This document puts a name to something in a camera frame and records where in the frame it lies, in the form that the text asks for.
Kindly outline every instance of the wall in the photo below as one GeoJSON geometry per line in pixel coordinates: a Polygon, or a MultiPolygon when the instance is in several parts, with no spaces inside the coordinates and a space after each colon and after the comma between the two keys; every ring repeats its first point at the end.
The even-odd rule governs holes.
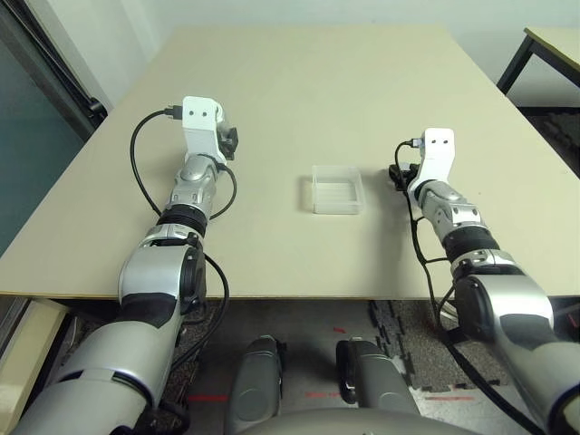
{"type": "MultiPolygon", "coordinates": [[[[580,28],[580,0],[27,1],[80,80],[109,109],[181,24],[442,24],[493,82],[524,27],[580,28]]],[[[580,91],[537,58],[509,97],[517,105],[580,106],[580,91]]]]}

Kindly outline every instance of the cable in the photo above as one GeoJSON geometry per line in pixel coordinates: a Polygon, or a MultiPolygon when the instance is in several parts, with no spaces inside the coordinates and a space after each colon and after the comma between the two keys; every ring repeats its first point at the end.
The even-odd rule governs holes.
{"type": "Polygon", "coordinates": [[[225,172],[227,172],[229,177],[232,179],[232,186],[233,186],[234,190],[232,191],[232,197],[229,199],[227,204],[221,210],[219,210],[218,212],[211,215],[209,217],[209,219],[215,219],[218,216],[221,216],[224,213],[226,213],[227,209],[232,207],[232,204],[236,200],[236,195],[237,195],[237,180],[236,180],[236,176],[234,175],[234,171],[232,169],[228,168],[226,165],[221,164],[221,163],[217,164],[217,170],[224,170],[225,172]]]}
{"type": "MultiPolygon", "coordinates": [[[[150,113],[145,118],[143,118],[139,122],[139,124],[137,124],[137,127],[135,127],[135,130],[133,131],[133,134],[131,134],[131,136],[130,136],[129,157],[130,157],[130,166],[133,169],[133,175],[135,176],[135,180],[137,181],[137,184],[139,185],[139,189],[140,189],[141,193],[143,194],[145,199],[147,199],[147,202],[151,206],[152,210],[157,214],[157,216],[161,216],[161,210],[159,207],[157,207],[157,204],[155,204],[155,202],[153,202],[153,199],[151,199],[151,196],[149,195],[149,193],[145,189],[145,186],[143,185],[143,181],[141,180],[141,177],[139,175],[139,170],[137,169],[137,163],[135,161],[135,143],[137,141],[137,135],[139,134],[139,131],[143,128],[143,126],[148,121],[150,121],[153,118],[160,116],[160,115],[169,115],[169,116],[173,117],[173,119],[175,119],[175,120],[180,120],[182,117],[182,111],[183,111],[183,108],[181,106],[169,106],[167,109],[164,109],[162,111],[154,111],[153,113],[150,113]]],[[[218,216],[221,216],[224,213],[226,213],[226,211],[230,207],[232,207],[232,204],[236,200],[236,196],[237,196],[236,175],[234,174],[234,171],[232,169],[228,168],[223,163],[219,163],[212,156],[209,156],[208,154],[199,154],[199,155],[212,159],[214,161],[214,164],[216,165],[217,171],[224,170],[225,172],[227,172],[227,174],[229,175],[229,177],[232,180],[232,185],[233,185],[232,196],[229,199],[229,201],[227,202],[227,204],[221,210],[219,210],[218,212],[214,213],[213,215],[211,215],[209,217],[209,219],[214,219],[214,218],[217,218],[218,216]]]]}
{"type": "MultiPolygon", "coordinates": [[[[137,184],[139,185],[141,193],[143,194],[145,199],[147,199],[147,202],[149,203],[149,205],[151,206],[153,211],[155,213],[157,213],[158,216],[161,216],[161,210],[153,202],[153,199],[151,199],[151,196],[149,195],[149,193],[145,189],[145,186],[143,185],[143,182],[141,181],[141,178],[139,175],[139,170],[137,169],[137,163],[135,162],[135,142],[137,140],[137,135],[139,134],[139,131],[148,121],[150,121],[153,118],[160,116],[160,115],[169,115],[173,119],[179,120],[182,117],[182,111],[183,111],[183,108],[181,106],[170,106],[163,111],[154,111],[153,113],[150,113],[145,118],[143,118],[139,122],[139,124],[137,124],[137,127],[135,127],[135,130],[133,131],[133,134],[130,137],[129,154],[130,154],[130,164],[131,164],[131,167],[133,169],[133,175],[135,176],[135,179],[137,180],[137,184]]],[[[234,172],[230,168],[228,168],[226,165],[224,165],[222,163],[218,163],[215,159],[213,159],[213,160],[214,160],[214,163],[216,164],[217,170],[224,170],[225,172],[227,172],[229,177],[232,179],[233,192],[232,192],[232,197],[230,198],[228,203],[221,210],[219,210],[217,213],[210,216],[209,217],[210,219],[217,218],[218,216],[221,216],[222,214],[224,214],[231,207],[231,205],[234,203],[234,200],[236,199],[236,195],[237,195],[237,181],[236,181],[236,176],[234,175],[234,172]]],[[[214,267],[214,269],[216,269],[217,274],[221,278],[221,282],[224,286],[224,298],[222,299],[222,302],[221,302],[217,312],[212,316],[210,326],[209,326],[208,330],[206,331],[206,333],[201,337],[201,339],[199,341],[197,341],[193,346],[191,346],[189,349],[187,349],[178,359],[176,359],[173,362],[173,364],[171,365],[172,371],[174,371],[175,369],[180,367],[181,364],[183,364],[185,361],[187,361],[189,358],[191,358],[191,356],[193,356],[199,349],[201,349],[201,347],[209,340],[209,337],[221,325],[222,321],[224,320],[224,316],[226,315],[227,306],[229,304],[229,285],[227,283],[226,274],[224,274],[223,270],[221,270],[221,267],[219,267],[218,263],[216,263],[216,261],[213,260],[210,256],[205,254],[205,258],[206,258],[206,261],[208,263],[210,263],[214,267]]],[[[196,319],[194,321],[188,321],[188,322],[185,322],[185,324],[187,324],[189,322],[190,322],[190,324],[193,324],[194,322],[197,322],[198,320],[199,319],[196,319]]]]}
{"type": "Polygon", "coordinates": [[[165,401],[164,399],[159,401],[159,408],[175,415],[179,419],[178,427],[162,432],[162,435],[181,435],[189,429],[191,419],[189,418],[189,414],[186,410],[177,404],[171,403],[170,401],[165,401]]]}
{"type": "Polygon", "coordinates": [[[218,263],[216,263],[210,256],[206,255],[206,261],[210,263],[214,269],[216,269],[217,274],[221,278],[221,282],[224,285],[224,298],[219,305],[218,310],[211,318],[211,324],[206,331],[206,333],[199,339],[193,346],[187,349],[179,358],[177,358],[173,364],[171,365],[171,371],[173,372],[177,368],[179,368],[185,361],[191,358],[194,353],[196,353],[201,347],[206,344],[209,340],[209,337],[217,330],[217,328],[221,325],[222,321],[224,320],[224,316],[226,315],[227,305],[229,304],[229,285],[227,283],[226,274],[224,271],[221,270],[218,263]]]}
{"type": "Polygon", "coordinates": [[[207,302],[204,302],[202,304],[201,313],[202,313],[202,315],[200,317],[195,318],[195,319],[184,320],[183,322],[181,322],[181,324],[184,324],[186,326],[190,325],[190,324],[203,324],[208,319],[208,315],[209,315],[207,302]]]}
{"type": "Polygon", "coordinates": [[[443,309],[443,305],[445,305],[445,303],[448,301],[451,295],[453,295],[454,292],[455,286],[452,285],[449,291],[443,296],[443,299],[440,300],[439,305],[437,305],[437,314],[435,316],[435,321],[438,324],[440,324],[441,329],[443,328],[443,325],[441,324],[441,310],[443,309]]]}
{"type": "Polygon", "coordinates": [[[149,120],[152,120],[156,116],[165,115],[165,114],[167,114],[167,110],[155,111],[155,112],[147,115],[145,118],[143,118],[139,122],[139,124],[137,124],[137,127],[135,127],[133,134],[131,134],[130,146],[129,146],[130,166],[133,169],[133,175],[135,176],[135,180],[137,181],[137,184],[139,185],[139,189],[141,190],[141,193],[143,194],[145,199],[147,199],[147,202],[149,202],[149,205],[151,206],[153,211],[155,213],[157,213],[157,216],[161,216],[161,210],[157,207],[157,205],[155,205],[155,203],[153,202],[153,199],[151,199],[151,197],[149,196],[149,193],[145,189],[145,186],[143,186],[143,182],[141,181],[141,177],[139,175],[139,170],[137,169],[137,163],[135,162],[135,141],[137,140],[137,135],[139,134],[139,131],[141,130],[141,128],[143,128],[143,126],[149,120]]]}
{"type": "Polygon", "coordinates": [[[541,430],[532,420],[530,420],[526,415],[524,415],[520,410],[515,408],[511,403],[506,401],[506,399],[501,396],[496,390],[494,390],[491,385],[481,376],[478,370],[469,362],[469,360],[461,353],[450,340],[447,331],[443,328],[441,321],[440,321],[440,307],[442,308],[445,301],[449,299],[451,294],[453,293],[453,287],[445,294],[443,299],[441,300],[440,305],[437,304],[435,300],[435,294],[433,291],[433,283],[431,281],[431,275],[429,269],[427,268],[428,260],[425,259],[425,256],[421,252],[421,245],[419,244],[419,239],[417,237],[417,223],[421,220],[421,218],[414,219],[412,214],[412,207],[411,207],[411,200],[409,199],[409,193],[407,192],[407,183],[405,178],[402,176],[401,165],[399,164],[399,151],[404,146],[411,146],[412,142],[410,140],[406,140],[400,143],[397,146],[395,151],[395,165],[397,166],[397,170],[401,176],[401,185],[403,187],[402,193],[407,201],[407,209],[409,211],[409,218],[411,222],[411,239],[413,243],[413,247],[415,249],[415,255],[420,262],[423,271],[425,272],[425,277],[427,279],[427,287],[429,288],[429,297],[431,302],[431,307],[433,309],[433,314],[435,315],[435,322],[438,326],[438,330],[440,333],[440,339],[447,347],[449,353],[458,364],[460,369],[468,375],[469,379],[476,385],[487,397],[490,399],[498,408],[500,408],[503,412],[507,414],[512,420],[514,420],[517,424],[523,427],[528,432],[534,435],[543,435],[544,431],[541,430]]]}

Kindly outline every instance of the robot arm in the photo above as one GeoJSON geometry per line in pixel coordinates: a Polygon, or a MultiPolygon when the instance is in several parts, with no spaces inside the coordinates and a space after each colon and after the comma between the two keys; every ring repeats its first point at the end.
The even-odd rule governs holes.
{"type": "Polygon", "coordinates": [[[544,291],[499,248],[478,208],[447,184],[453,131],[428,129],[413,145],[421,164],[408,194],[451,262],[460,329],[489,344],[548,432],[580,431],[580,345],[556,338],[544,291]]]}
{"type": "Polygon", "coordinates": [[[121,270],[118,318],[92,333],[23,416],[14,434],[129,433],[157,408],[184,314],[205,298],[203,237],[235,129],[213,100],[186,97],[185,165],[157,224],[121,270]]]}

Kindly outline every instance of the transparent box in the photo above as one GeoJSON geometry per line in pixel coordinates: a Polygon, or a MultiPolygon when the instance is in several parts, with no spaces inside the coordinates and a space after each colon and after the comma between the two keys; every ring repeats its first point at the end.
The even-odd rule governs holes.
{"type": "Polygon", "coordinates": [[[361,173],[350,166],[312,166],[314,213],[357,215],[364,207],[361,173]]]}

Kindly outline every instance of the desk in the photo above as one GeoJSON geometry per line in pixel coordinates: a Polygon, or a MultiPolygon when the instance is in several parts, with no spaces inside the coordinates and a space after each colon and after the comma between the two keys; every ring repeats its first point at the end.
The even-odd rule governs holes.
{"type": "MultiPolygon", "coordinates": [[[[549,294],[580,294],[578,180],[446,31],[422,25],[178,30],[5,252],[3,293],[116,297],[123,262],[156,221],[131,174],[131,132],[184,95],[221,102],[239,132],[237,201],[205,241],[233,297],[427,297],[384,169],[399,142],[431,126],[455,130],[450,182],[499,244],[549,294]],[[315,164],[360,169],[361,215],[313,215],[315,164]]],[[[158,204],[184,152],[177,121],[141,131],[137,161],[158,204]]],[[[222,176],[215,209],[230,193],[222,176]]],[[[425,221],[420,239],[427,256],[442,254],[425,221]]],[[[432,270],[443,295],[449,265],[432,270]]],[[[221,292],[209,267],[208,294],[221,292]]]]}
{"type": "Polygon", "coordinates": [[[503,93],[508,93],[532,54],[580,86],[580,29],[527,27],[524,32],[524,42],[499,78],[498,88],[503,93]]]}

